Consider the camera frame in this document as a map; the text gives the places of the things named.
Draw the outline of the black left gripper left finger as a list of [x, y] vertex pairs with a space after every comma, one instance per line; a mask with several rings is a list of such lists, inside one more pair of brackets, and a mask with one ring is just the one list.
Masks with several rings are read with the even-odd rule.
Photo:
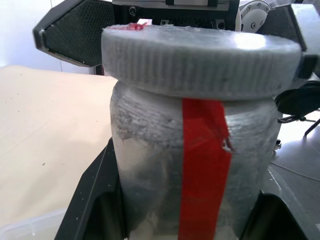
[[54, 240], [125, 240], [126, 221], [110, 139], [82, 174]]

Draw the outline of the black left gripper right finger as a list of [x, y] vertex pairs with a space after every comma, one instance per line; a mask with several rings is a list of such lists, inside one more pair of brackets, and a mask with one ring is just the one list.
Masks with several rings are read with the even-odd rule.
[[308, 240], [278, 196], [261, 192], [239, 240]]

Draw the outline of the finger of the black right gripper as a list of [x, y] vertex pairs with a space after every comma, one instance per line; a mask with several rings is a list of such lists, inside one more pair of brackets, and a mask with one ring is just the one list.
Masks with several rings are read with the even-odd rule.
[[102, 63], [101, 36], [115, 24], [113, 4], [104, 0], [63, 0], [32, 30], [35, 47], [79, 67]]
[[300, 45], [299, 78], [308, 79], [317, 70], [317, 10], [313, 4], [291, 3], [274, 7], [259, 33], [286, 38]]

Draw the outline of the ribbed white jar lid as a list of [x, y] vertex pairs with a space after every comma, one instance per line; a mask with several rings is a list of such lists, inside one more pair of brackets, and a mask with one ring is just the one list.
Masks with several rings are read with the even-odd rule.
[[301, 63], [292, 40], [228, 30], [147, 25], [105, 28], [105, 70], [137, 89], [173, 97], [254, 100], [287, 90]]

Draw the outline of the translucent white plastic jar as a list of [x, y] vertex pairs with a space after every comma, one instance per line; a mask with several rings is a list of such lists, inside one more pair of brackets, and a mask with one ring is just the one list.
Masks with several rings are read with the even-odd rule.
[[180, 98], [117, 82], [110, 117], [129, 240], [240, 239], [280, 130], [272, 98]]

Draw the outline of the clear plastic box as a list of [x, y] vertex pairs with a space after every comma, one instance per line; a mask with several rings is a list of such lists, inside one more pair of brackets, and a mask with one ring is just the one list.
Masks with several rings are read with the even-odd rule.
[[67, 208], [0, 227], [0, 240], [54, 240]]

